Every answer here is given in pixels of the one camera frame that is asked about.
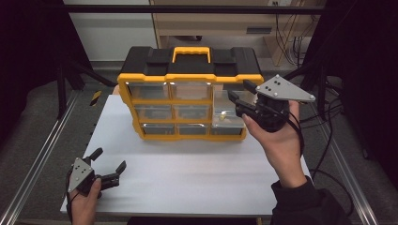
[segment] finger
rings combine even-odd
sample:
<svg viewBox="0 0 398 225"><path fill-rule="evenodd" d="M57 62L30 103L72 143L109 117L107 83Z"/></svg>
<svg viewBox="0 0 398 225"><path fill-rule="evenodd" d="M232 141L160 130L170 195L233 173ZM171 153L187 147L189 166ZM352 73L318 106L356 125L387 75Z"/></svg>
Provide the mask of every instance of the finger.
<svg viewBox="0 0 398 225"><path fill-rule="evenodd" d="M293 100L289 100L289 110L299 121L299 103ZM290 121L292 121L296 126L298 126L297 121L292 115L289 116Z"/></svg>
<svg viewBox="0 0 398 225"><path fill-rule="evenodd" d="M95 206L97 204L97 198L100 194L100 187L101 187L101 181L99 178L97 178L93 185L91 186L90 193L88 193L88 206Z"/></svg>
<svg viewBox="0 0 398 225"><path fill-rule="evenodd" d="M253 120L250 116L243 114L242 116L243 122L245 122L246 127L249 130L249 133L254 136L254 138L260 142L262 137L264 137L265 131Z"/></svg>

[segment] black and yellow toolbox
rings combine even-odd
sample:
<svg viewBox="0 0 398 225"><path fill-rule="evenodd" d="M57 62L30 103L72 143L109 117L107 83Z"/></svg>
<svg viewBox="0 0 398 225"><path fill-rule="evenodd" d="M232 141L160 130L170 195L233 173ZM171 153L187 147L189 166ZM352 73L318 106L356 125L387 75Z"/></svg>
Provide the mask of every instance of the black and yellow toolbox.
<svg viewBox="0 0 398 225"><path fill-rule="evenodd" d="M246 128L224 90L243 80L264 82L251 48L131 47L117 79L135 131L144 140L162 141L243 140Z"/></svg>

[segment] table top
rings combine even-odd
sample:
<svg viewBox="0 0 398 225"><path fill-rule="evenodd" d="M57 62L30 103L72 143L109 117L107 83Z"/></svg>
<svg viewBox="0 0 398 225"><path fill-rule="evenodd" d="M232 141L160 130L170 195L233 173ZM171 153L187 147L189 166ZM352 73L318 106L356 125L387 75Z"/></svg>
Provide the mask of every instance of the table top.
<svg viewBox="0 0 398 225"><path fill-rule="evenodd" d="M144 141L129 108L108 96L84 156L102 147L96 174L114 173L126 160L120 186L104 190L98 213L115 216L263 217L276 200L278 180L255 138L241 142ZM309 171L301 159L305 174ZM61 206L66 213L66 201Z"/></svg>

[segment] storage compartment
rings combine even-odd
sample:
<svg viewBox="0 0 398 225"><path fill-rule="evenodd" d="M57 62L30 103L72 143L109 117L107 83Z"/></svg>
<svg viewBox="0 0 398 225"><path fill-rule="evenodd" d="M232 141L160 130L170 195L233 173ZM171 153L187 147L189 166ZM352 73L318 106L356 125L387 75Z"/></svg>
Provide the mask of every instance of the storage compartment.
<svg viewBox="0 0 398 225"><path fill-rule="evenodd" d="M170 105L134 105L139 119L171 119Z"/></svg>
<svg viewBox="0 0 398 225"><path fill-rule="evenodd" d="M256 96L248 91L235 91L243 101L253 104ZM242 118L237 117L235 104L228 98L227 91L214 91L212 125L215 128L244 128Z"/></svg>
<svg viewBox="0 0 398 225"><path fill-rule="evenodd" d="M129 82L126 83L130 94L136 99L168 99L166 82Z"/></svg>
<svg viewBox="0 0 398 225"><path fill-rule="evenodd" d="M174 124L141 124L144 134L161 134L173 135L175 134Z"/></svg>
<svg viewBox="0 0 398 225"><path fill-rule="evenodd" d="M173 99L210 99L210 82L170 82Z"/></svg>
<svg viewBox="0 0 398 225"><path fill-rule="evenodd" d="M174 105L176 119L209 119L210 105Z"/></svg>
<svg viewBox="0 0 398 225"><path fill-rule="evenodd" d="M206 135L208 128L206 124L178 124L176 126L181 135Z"/></svg>
<svg viewBox="0 0 398 225"><path fill-rule="evenodd" d="M211 127L211 135L240 135L242 128L239 127Z"/></svg>

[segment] black cloth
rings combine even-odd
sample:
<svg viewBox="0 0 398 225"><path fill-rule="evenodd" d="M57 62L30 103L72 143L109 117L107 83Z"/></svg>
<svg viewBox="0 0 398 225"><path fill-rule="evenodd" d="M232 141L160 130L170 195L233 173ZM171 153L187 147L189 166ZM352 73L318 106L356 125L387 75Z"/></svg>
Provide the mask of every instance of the black cloth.
<svg viewBox="0 0 398 225"><path fill-rule="evenodd" d="M284 188L278 181L272 186L277 205L274 225L348 225L351 221L342 206L326 189L315 189L311 179L296 188Z"/></svg>

